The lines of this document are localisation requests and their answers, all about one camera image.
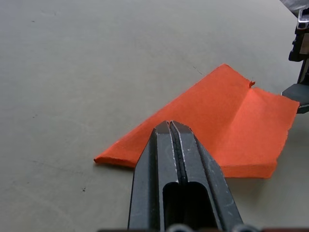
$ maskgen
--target gray table surface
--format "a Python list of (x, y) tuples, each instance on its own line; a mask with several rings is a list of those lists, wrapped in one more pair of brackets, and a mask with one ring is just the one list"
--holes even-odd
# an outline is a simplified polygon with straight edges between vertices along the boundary
[[(0, 230), (125, 228), (133, 172), (92, 158), (221, 63), (280, 93), (295, 24), (279, 0), (0, 0)], [(271, 179), (228, 180), (246, 223), (309, 226), (308, 118)]]

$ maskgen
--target orange paper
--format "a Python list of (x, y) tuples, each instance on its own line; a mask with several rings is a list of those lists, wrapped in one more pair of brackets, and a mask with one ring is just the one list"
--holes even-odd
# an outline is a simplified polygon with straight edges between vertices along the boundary
[(135, 167), (153, 128), (191, 128), (225, 177), (271, 177), (299, 103), (259, 88), (226, 64), (164, 106), (94, 159)]

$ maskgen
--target orange fabric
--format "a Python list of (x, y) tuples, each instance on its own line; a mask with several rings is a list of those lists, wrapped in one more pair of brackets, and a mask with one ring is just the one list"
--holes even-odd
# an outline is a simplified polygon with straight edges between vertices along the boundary
[(191, 128), (226, 177), (271, 177), (299, 103), (252, 85), (223, 64), (94, 161), (135, 167), (152, 129), (176, 120)]

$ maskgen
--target gray tabletop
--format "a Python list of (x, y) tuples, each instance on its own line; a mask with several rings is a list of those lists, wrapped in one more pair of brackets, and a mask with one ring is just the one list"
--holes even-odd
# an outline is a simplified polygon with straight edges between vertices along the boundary
[[(295, 24), (279, 0), (1, 0), (0, 230), (125, 228), (133, 172), (92, 158), (221, 63), (280, 93)], [(309, 226), (308, 118), (271, 179), (228, 180), (246, 223)]]

